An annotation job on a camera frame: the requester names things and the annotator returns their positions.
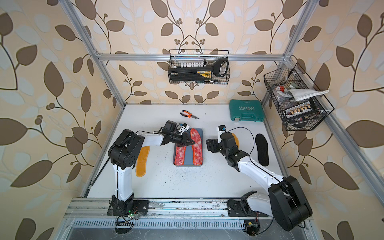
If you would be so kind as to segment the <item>yellow insole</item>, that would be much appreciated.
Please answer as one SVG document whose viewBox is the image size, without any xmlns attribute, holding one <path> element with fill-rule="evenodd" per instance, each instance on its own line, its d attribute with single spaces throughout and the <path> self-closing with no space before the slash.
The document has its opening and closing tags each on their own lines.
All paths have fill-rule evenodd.
<svg viewBox="0 0 384 240">
<path fill-rule="evenodd" d="M 233 137 L 235 139 L 235 143 L 236 143 L 237 147 L 239 147 L 240 146 L 240 142 L 239 142 L 238 137 L 234 133 L 232 133 L 232 135 L 233 135 Z"/>
<path fill-rule="evenodd" d="M 146 174 L 147 159 L 150 153 L 150 147 L 142 147 L 138 160 L 136 162 L 136 176 L 141 178 Z"/>
</svg>

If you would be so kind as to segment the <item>red insole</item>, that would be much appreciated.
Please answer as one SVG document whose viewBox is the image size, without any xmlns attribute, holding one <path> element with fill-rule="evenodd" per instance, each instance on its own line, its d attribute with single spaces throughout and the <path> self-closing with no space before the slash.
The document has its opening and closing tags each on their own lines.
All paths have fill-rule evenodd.
<svg viewBox="0 0 384 240">
<path fill-rule="evenodd" d="M 193 149 L 193 165 L 200 166 L 203 164 L 203 151 L 201 135 L 196 129 L 191 129 L 191 139 L 195 142 Z"/>
<path fill-rule="evenodd" d="M 188 162 L 188 152 L 187 147 L 176 147 L 175 156 L 174 156 L 174 165 L 175 166 L 187 166 Z"/>
</svg>

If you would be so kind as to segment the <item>blue storage box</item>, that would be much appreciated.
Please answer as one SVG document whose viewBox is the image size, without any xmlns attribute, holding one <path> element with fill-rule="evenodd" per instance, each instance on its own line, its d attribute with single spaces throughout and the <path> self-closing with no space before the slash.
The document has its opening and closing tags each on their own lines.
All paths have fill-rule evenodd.
<svg viewBox="0 0 384 240">
<path fill-rule="evenodd" d="M 192 128 L 192 129 L 196 129 L 199 132 L 199 134 L 201 135 L 202 150 L 203 150 L 203 130 L 200 129 L 200 128 Z M 177 166 L 177 167 L 198 167 L 198 166 L 193 165 L 193 149 L 192 149 L 192 146 L 187 146 L 187 148 L 188 148 L 187 149 L 187 152 L 188 152 L 187 158 L 188 158 L 189 164 L 187 166 Z"/>
</svg>

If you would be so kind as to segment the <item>black insole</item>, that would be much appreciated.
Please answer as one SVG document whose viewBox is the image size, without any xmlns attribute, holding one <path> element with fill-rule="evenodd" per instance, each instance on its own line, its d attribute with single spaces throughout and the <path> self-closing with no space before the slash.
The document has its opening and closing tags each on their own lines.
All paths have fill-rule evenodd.
<svg viewBox="0 0 384 240">
<path fill-rule="evenodd" d="M 263 134 L 257 134 L 255 143 L 257 146 L 259 164 L 263 167 L 267 167 L 270 164 L 268 141 Z"/>
</svg>

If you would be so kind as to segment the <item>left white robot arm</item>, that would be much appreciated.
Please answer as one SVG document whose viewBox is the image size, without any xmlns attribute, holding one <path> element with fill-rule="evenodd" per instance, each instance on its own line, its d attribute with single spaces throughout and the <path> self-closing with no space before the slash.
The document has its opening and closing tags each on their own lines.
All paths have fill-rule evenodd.
<svg viewBox="0 0 384 240">
<path fill-rule="evenodd" d="M 143 147 L 163 146 L 168 143 L 178 147 L 187 147 L 195 144 L 186 123 L 177 124 L 167 121 L 158 131 L 131 131 L 125 129 L 118 136 L 108 151 L 116 179 L 116 188 L 111 197 L 107 215 L 128 216 L 136 211 L 145 213 L 146 210 L 134 207 L 134 192 L 132 189 L 133 166 L 139 159 Z"/>
</svg>

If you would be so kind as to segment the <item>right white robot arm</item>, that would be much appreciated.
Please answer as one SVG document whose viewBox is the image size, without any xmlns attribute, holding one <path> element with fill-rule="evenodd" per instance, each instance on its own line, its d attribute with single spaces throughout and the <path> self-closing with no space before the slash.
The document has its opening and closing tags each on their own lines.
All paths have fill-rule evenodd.
<svg viewBox="0 0 384 240">
<path fill-rule="evenodd" d="M 208 139 L 206 144 L 209 152 L 222 154 L 230 167 L 250 177 L 266 191 L 265 194 L 250 191 L 238 201 L 230 200 L 229 215 L 254 217 L 262 213 L 273 217 L 288 232 L 312 216 L 313 210 L 298 180 L 293 176 L 277 175 L 256 163 L 238 148 L 231 133 L 222 133 L 217 140 Z"/>
</svg>

